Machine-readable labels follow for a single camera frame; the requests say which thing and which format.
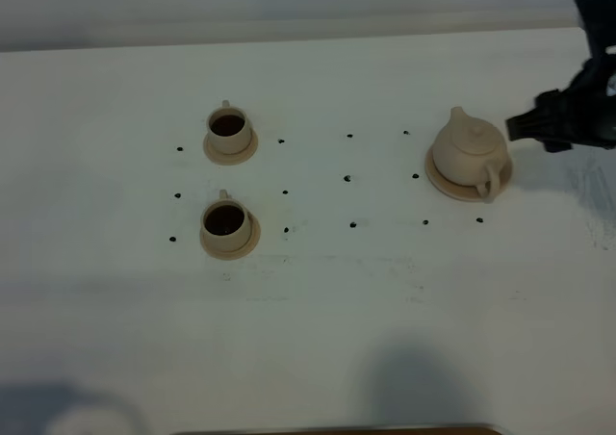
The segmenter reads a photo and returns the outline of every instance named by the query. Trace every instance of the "tabletop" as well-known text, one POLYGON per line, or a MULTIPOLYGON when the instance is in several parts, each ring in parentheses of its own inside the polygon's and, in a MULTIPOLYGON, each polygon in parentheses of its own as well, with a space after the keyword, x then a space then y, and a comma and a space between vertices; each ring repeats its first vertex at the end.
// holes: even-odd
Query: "tabletop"
POLYGON ((424 175, 451 107, 504 131, 587 56, 576 29, 1 54, 0 426, 616 430, 616 153, 509 143, 492 204, 424 175), (259 137, 236 166, 202 148, 224 99, 259 137), (221 189, 261 224, 237 261, 199 244, 221 189))

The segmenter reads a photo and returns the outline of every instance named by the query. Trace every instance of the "dark liquid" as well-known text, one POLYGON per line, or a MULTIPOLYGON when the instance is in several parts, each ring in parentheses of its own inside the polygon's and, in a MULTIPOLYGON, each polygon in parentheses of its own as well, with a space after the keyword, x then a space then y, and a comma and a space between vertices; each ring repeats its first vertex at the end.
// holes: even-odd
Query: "dark liquid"
POLYGON ((235 233, 244 223, 244 212, 235 206, 218 207, 205 217, 205 229, 213 235, 235 233))
POLYGON ((244 120, 237 115, 224 115, 212 122, 212 132, 221 137, 231 137, 244 127, 244 120))

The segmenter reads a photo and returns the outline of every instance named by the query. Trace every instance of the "gray wall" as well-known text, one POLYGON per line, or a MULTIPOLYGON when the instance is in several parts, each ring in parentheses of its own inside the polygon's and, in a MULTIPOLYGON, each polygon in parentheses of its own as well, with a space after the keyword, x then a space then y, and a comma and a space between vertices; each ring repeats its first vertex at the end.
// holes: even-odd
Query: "gray wall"
POLYGON ((393 22, 431 32, 572 15, 572 0, 0 0, 0 49, 379 34, 393 22))

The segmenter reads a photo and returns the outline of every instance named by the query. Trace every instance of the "ceramic teapot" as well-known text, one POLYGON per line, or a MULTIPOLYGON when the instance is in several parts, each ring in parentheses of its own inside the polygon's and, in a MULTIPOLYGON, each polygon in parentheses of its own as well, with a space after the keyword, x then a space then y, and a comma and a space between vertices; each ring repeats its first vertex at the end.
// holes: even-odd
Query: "ceramic teapot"
POLYGON ((432 159, 443 177, 457 185, 476 187, 479 196, 489 202, 499 193, 501 170, 509 155, 499 129, 456 106, 432 145, 432 159))

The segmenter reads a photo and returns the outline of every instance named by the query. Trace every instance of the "teapot handle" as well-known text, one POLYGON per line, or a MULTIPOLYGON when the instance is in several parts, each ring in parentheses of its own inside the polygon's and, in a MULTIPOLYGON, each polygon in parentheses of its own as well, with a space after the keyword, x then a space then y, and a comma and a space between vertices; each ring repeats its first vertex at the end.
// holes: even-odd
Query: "teapot handle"
POLYGON ((485 167, 488 172, 488 182, 477 185, 477 192, 485 202, 492 202, 499 194, 501 188, 501 176, 499 168, 495 163, 489 163, 485 167))

